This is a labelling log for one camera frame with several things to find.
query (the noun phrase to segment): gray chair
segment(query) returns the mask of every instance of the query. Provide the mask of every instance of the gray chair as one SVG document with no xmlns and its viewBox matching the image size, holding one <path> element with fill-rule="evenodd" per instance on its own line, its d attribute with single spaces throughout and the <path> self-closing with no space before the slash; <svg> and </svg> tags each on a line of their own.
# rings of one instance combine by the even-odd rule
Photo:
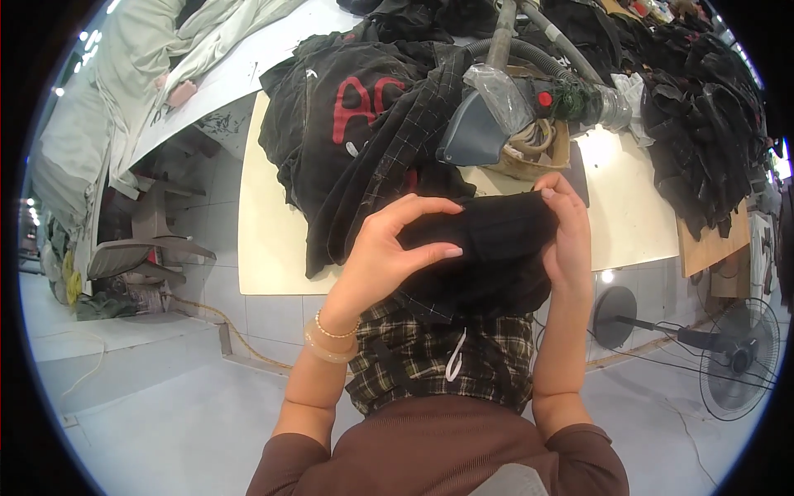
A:
<svg viewBox="0 0 794 496">
<path fill-rule="evenodd" d="M 113 277 L 125 272 L 136 272 L 148 277 L 165 279 L 169 283 L 184 284 L 185 276 L 179 272 L 148 261 L 148 254 L 156 246 L 166 248 L 161 240 L 116 240 L 100 243 L 91 253 L 86 276 L 89 280 Z"/>
<path fill-rule="evenodd" d="M 179 236 L 171 232 L 165 216 L 165 193 L 166 191 L 182 196 L 193 194 L 204 195 L 204 191 L 192 190 L 178 186 L 166 181 L 152 181 L 151 179 L 138 177 L 139 185 L 145 189 L 146 195 L 139 202 L 133 213 L 133 239 L 139 242 L 144 240 L 162 240 L 167 242 L 168 249 L 179 252 L 194 253 L 216 260 L 217 257 L 210 250 L 197 245 L 186 237 Z"/>
</svg>

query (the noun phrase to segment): right hand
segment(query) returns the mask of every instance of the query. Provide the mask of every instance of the right hand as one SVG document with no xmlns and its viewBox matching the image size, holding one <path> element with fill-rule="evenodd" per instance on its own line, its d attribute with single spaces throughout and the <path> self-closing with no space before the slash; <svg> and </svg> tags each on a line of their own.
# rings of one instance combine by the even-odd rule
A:
<svg viewBox="0 0 794 496">
<path fill-rule="evenodd" d="M 463 207 L 447 198 L 424 198 L 410 193 L 373 213 L 361 226 L 339 280 L 328 293 L 322 325 L 351 327 L 359 314 L 394 292 L 414 272 L 444 258 L 461 256 L 452 243 L 431 243 L 403 250 L 397 235 L 425 213 L 455 215 Z"/>
<path fill-rule="evenodd" d="M 557 235 L 542 251 L 543 267 L 552 290 L 592 292 L 590 220 L 579 195 L 559 172 L 550 172 L 535 181 L 543 201 L 560 221 Z"/>
</svg>

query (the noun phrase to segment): brown sleeve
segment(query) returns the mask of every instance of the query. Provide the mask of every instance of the brown sleeve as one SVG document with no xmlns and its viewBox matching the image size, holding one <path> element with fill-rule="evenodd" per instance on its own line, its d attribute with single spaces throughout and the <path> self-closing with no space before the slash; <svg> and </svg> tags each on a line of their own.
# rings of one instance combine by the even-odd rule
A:
<svg viewBox="0 0 794 496">
<path fill-rule="evenodd" d="M 272 437 L 262 450 L 262 459 L 245 496 L 292 494 L 303 472 L 329 459 L 322 444 L 303 434 Z"/>
<path fill-rule="evenodd" d="M 557 494 L 628 496 L 626 469 L 611 444 L 592 424 L 569 425 L 551 436 L 546 448 L 559 455 Z"/>
</svg>

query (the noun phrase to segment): black round fan base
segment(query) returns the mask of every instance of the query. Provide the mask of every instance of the black round fan base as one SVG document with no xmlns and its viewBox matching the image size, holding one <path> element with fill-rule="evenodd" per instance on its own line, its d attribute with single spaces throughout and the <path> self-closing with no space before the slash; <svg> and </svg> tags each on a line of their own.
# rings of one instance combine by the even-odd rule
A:
<svg viewBox="0 0 794 496">
<path fill-rule="evenodd" d="M 607 349 L 615 349 L 626 342 L 634 330 L 634 324 L 615 320 L 617 316 L 634 320 L 637 318 L 637 299 L 624 286 L 613 286 L 601 294 L 593 314 L 595 341 Z"/>
</svg>

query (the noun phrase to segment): plaid shirt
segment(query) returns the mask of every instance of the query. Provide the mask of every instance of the plaid shirt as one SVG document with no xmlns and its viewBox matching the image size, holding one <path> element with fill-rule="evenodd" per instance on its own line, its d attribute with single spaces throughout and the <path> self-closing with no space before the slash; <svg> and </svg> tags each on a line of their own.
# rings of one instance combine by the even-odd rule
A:
<svg viewBox="0 0 794 496">
<path fill-rule="evenodd" d="M 361 316 L 359 352 L 349 364 L 354 377 L 345 389 L 365 416 L 389 402 L 411 396 L 395 383 L 375 353 L 372 343 L 380 338 L 426 394 L 471 396 L 521 413 L 532 397 L 531 322 L 532 315 L 527 314 L 428 324 L 389 298 Z M 446 366 L 464 329 L 466 338 L 459 351 L 461 369 L 450 382 L 445 377 Z M 498 357 L 500 363 L 489 360 L 489 355 Z"/>
</svg>

